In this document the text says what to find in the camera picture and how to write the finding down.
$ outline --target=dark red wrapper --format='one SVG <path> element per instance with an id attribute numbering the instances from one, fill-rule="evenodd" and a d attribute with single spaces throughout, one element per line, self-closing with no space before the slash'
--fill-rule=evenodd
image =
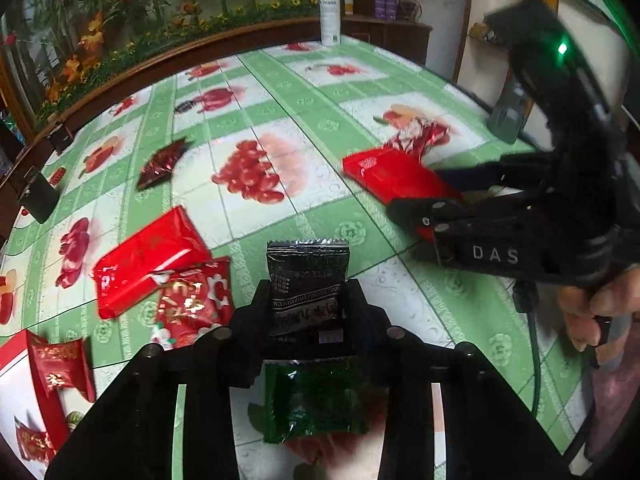
<path id="1" fill-rule="evenodd" d="M 18 441 L 18 449 L 23 460 L 37 460 L 45 465 L 55 455 L 55 450 L 51 445 L 49 437 L 45 431 L 37 431 L 28 428 L 27 425 L 21 423 L 14 417 L 15 421 L 15 437 Z"/>
<path id="2" fill-rule="evenodd" d="M 76 388 L 89 402 L 95 402 L 95 386 L 86 360 L 82 339 L 66 343 L 30 340 L 33 361 L 47 397 L 58 388 Z"/>
<path id="3" fill-rule="evenodd" d="M 211 259 L 187 212 L 179 205 L 105 254 L 94 266 L 98 315 L 117 317 L 158 289 L 154 274 Z"/>
<path id="4" fill-rule="evenodd" d="M 156 275 L 161 289 L 153 341 L 166 349 L 193 344 L 199 336 L 227 325 L 234 311 L 229 258 Z"/>
<path id="5" fill-rule="evenodd" d="M 462 200 L 462 195 L 437 173 L 422 166 L 413 156 L 388 146 L 346 156 L 342 170 L 384 205 L 394 198 Z M 430 228 L 418 228 L 417 232 L 431 239 Z"/>
<path id="6" fill-rule="evenodd" d="M 146 189 L 153 184 L 158 184 L 169 178 L 174 171 L 175 163 L 178 162 L 182 154 L 187 150 L 186 138 L 174 140 L 168 146 L 158 150 L 154 156 L 140 170 L 138 179 L 138 191 Z"/>

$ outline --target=black snack packet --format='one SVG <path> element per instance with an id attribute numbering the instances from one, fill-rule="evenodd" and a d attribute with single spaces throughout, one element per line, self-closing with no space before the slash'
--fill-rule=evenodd
<path id="1" fill-rule="evenodd" d="M 317 326 L 340 317 L 338 292 L 349 265 L 345 240 L 269 242 L 271 335 Z"/>

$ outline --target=bottle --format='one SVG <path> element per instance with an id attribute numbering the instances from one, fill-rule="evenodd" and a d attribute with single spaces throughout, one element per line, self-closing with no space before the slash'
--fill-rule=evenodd
<path id="1" fill-rule="evenodd" d="M 375 0 L 373 4 L 373 17 L 379 20 L 385 19 L 385 1 L 386 0 Z"/>
<path id="2" fill-rule="evenodd" d="M 394 20 L 398 10 L 398 0 L 385 0 L 385 18 Z"/>
<path id="3" fill-rule="evenodd" d="M 320 0 L 320 38 L 323 46 L 340 44 L 340 0 Z"/>

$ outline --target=purple bottle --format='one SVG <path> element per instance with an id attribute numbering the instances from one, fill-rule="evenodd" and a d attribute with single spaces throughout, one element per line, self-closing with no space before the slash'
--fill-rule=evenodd
<path id="1" fill-rule="evenodd" d="M 396 18 L 396 11 L 398 10 L 398 0 L 385 0 L 385 17 L 388 20 L 394 20 Z"/>
<path id="2" fill-rule="evenodd" d="M 386 0 L 375 0 L 373 6 L 373 16 L 379 20 L 385 19 Z"/>

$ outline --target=black cable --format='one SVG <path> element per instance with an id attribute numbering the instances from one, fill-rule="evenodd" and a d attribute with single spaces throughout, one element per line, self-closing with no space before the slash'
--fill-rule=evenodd
<path id="1" fill-rule="evenodd" d="M 518 280 L 515 285 L 513 285 L 513 303 L 519 313 L 526 314 L 527 325 L 529 326 L 531 359 L 533 361 L 533 403 L 531 405 L 531 415 L 533 415 L 534 418 L 538 416 L 540 390 L 542 389 L 540 347 L 538 346 L 538 330 L 536 328 L 536 317 L 534 314 L 535 309 L 538 307 L 539 300 L 538 286 L 535 282 Z"/>
<path id="2" fill-rule="evenodd" d="M 538 347 L 538 330 L 536 329 L 536 317 L 533 312 L 527 312 L 527 324 L 529 325 L 529 338 L 531 339 L 531 359 L 533 361 L 533 404 L 531 415 L 538 416 L 540 403 L 540 389 L 542 387 L 542 370 L 540 368 L 540 348 Z"/>

